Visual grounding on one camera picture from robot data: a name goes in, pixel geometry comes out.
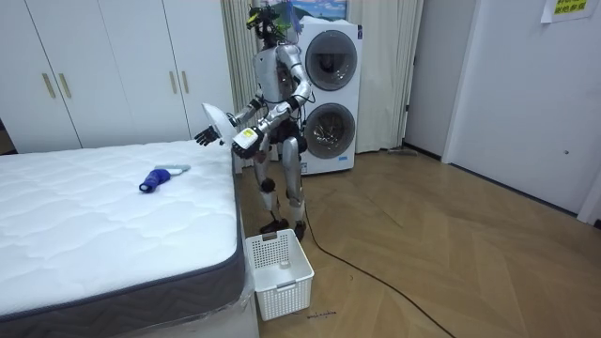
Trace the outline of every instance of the stacked washer dryer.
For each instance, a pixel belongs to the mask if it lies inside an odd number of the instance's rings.
[[[362,27],[311,17],[300,23],[298,45],[315,94],[315,103],[305,104],[306,116],[300,120],[309,146],[302,153],[301,172],[350,169],[355,163]]]

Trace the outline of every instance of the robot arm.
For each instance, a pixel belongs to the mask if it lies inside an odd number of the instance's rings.
[[[252,99],[248,105],[242,108],[242,110],[237,113],[236,116],[229,117],[229,122],[232,124],[232,126],[237,127],[248,122],[248,120],[250,120],[259,109],[261,109],[263,104],[263,91],[261,88],[257,89],[254,95],[255,98]],[[208,128],[194,136],[196,143],[201,146],[208,146],[208,144],[216,141],[218,138],[220,138],[219,133],[213,128],[213,126],[208,126]]]
[[[247,128],[234,137],[232,149],[243,159],[250,159],[259,149],[261,141],[276,129],[290,114],[300,109],[312,94],[309,76],[301,63],[301,53],[295,45],[282,45],[277,49],[278,59],[289,69],[297,88],[292,96],[273,107],[261,118],[256,127]]]
[[[242,110],[239,113],[237,113],[235,117],[230,118],[230,122],[232,122],[232,125],[234,125],[234,127],[243,125],[244,123],[248,122],[248,120],[253,118],[254,114],[259,109],[261,109],[262,106],[263,91],[261,90],[261,88],[258,88],[254,93],[254,99],[248,102],[248,105],[242,108]]]

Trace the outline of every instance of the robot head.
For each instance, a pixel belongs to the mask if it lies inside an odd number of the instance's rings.
[[[290,10],[292,9],[292,3],[284,1]],[[246,28],[254,29],[256,36],[263,40],[265,48],[271,48],[276,46],[278,43],[296,43],[297,33],[296,27],[293,23],[288,23],[286,20],[278,14],[274,7],[265,5],[264,7],[250,8],[249,19],[246,22]]]

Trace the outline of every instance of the white mattress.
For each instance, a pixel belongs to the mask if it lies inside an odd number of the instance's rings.
[[[138,191],[160,164],[192,169]],[[0,315],[203,269],[237,249],[232,160],[194,141],[0,157]]]

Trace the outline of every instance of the mattress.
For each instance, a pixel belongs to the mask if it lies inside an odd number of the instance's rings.
[[[156,165],[190,171],[141,193]],[[236,301],[229,149],[194,141],[0,157],[0,337],[110,337]]]

